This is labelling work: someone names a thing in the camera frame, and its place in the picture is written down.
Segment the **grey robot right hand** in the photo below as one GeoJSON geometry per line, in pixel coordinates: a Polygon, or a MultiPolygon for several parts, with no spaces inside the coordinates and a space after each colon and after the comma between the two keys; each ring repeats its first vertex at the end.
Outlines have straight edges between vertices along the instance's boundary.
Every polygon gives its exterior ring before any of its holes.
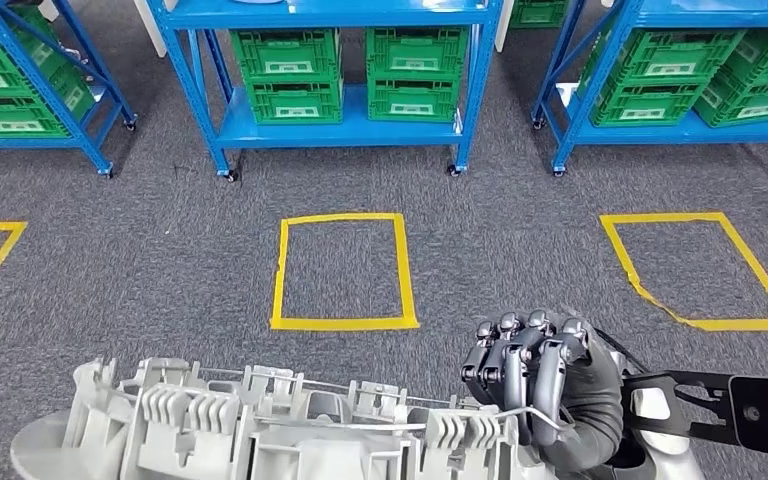
{"type": "Polygon", "coordinates": [[[592,324],[537,308],[481,322],[461,367],[472,397],[516,428],[518,448],[560,474],[588,472],[619,451],[622,378],[592,324]]]}

